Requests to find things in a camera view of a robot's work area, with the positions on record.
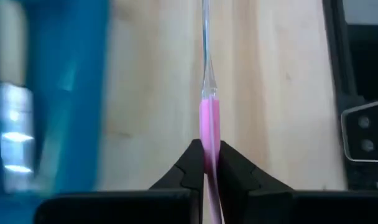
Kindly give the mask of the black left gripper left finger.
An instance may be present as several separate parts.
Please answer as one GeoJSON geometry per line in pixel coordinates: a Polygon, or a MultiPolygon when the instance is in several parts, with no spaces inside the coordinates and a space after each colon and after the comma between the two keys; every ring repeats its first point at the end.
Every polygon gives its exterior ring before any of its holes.
{"type": "Polygon", "coordinates": [[[35,224],[202,224],[203,158],[194,139],[149,189],[60,194],[38,206],[35,224]]]}

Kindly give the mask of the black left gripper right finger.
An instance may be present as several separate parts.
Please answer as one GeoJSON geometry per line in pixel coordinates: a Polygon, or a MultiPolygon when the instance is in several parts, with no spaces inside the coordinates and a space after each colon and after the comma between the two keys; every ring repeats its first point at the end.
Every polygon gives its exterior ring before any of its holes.
{"type": "Polygon", "coordinates": [[[225,224],[378,224],[378,192],[295,190],[221,142],[225,224]]]}

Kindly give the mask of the teal plastic bin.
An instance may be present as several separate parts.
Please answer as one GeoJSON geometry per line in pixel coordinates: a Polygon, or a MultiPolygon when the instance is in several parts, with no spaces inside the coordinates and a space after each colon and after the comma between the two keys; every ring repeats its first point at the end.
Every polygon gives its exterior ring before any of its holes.
{"type": "Polygon", "coordinates": [[[96,188],[110,0],[0,0],[0,224],[96,188]]]}

